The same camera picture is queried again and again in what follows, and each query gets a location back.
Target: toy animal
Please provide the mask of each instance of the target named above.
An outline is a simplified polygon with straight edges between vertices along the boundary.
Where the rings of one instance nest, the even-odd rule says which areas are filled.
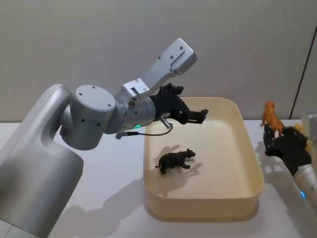
[[[166,174],[167,168],[174,169],[175,166],[180,166],[184,169],[189,169],[190,165],[185,164],[185,159],[194,157],[195,155],[196,153],[194,153],[190,149],[187,149],[187,151],[181,151],[178,153],[168,153],[166,155],[163,155],[159,159],[158,166],[155,166],[155,167],[159,168],[159,171],[164,175]]]
[[[271,127],[274,134],[276,131],[278,131],[278,136],[281,136],[284,125],[281,122],[281,120],[278,119],[277,116],[275,115],[274,107],[275,107],[274,102],[267,101],[265,103],[263,114],[262,114],[261,126],[264,126],[265,122],[267,122],[267,124]]]

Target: black toy bear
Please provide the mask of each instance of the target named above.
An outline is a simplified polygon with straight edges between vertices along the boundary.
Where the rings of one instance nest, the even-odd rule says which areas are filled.
[[[192,150],[187,149],[187,151],[181,151],[178,153],[168,153],[166,155],[163,155],[158,162],[158,166],[155,166],[156,168],[159,168],[159,171],[162,174],[166,174],[166,169],[171,168],[174,169],[175,166],[180,166],[184,169],[189,169],[190,165],[185,164],[186,158],[194,157],[196,153],[194,153]]]

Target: toy lion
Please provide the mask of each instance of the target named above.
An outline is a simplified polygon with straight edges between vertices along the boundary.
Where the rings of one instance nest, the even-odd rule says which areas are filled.
[[[275,134],[275,132],[278,131],[278,136],[281,136],[284,125],[275,115],[274,106],[274,102],[267,101],[265,103],[261,126],[264,126],[265,123],[269,124],[273,133]]]

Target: beige tray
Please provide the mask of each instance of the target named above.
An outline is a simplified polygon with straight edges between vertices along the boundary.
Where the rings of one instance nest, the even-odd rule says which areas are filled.
[[[207,108],[203,124],[181,125],[170,119],[173,131],[145,140],[144,182],[148,211],[163,220],[245,220],[256,211],[264,179],[238,107],[224,98],[183,98],[193,111]],[[146,133],[165,132],[161,122]],[[196,152],[191,168],[155,165],[162,155]]]

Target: robotic hand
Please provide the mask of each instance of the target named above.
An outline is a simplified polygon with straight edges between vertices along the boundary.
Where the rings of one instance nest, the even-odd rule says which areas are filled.
[[[193,50],[177,39],[115,96],[94,85],[80,86],[74,95],[63,85],[50,87],[0,150],[0,227],[9,227],[0,237],[46,238],[70,199],[83,160],[53,141],[59,128],[67,145],[91,150],[104,133],[124,133],[156,120],[166,127],[166,118],[202,123],[208,110],[190,111],[178,97],[183,87],[160,87],[196,60]]]
[[[305,134],[309,135],[309,138],[316,138],[314,136],[317,135],[316,118],[317,115],[302,118]],[[312,161],[311,155],[306,150],[308,138],[293,127],[284,127],[282,134],[274,138],[270,126],[264,125],[265,154],[282,159],[292,174],[295,184],[301,190],[302,196],[308,199],[317,214],[317,177],[312,163],[314,160]]]

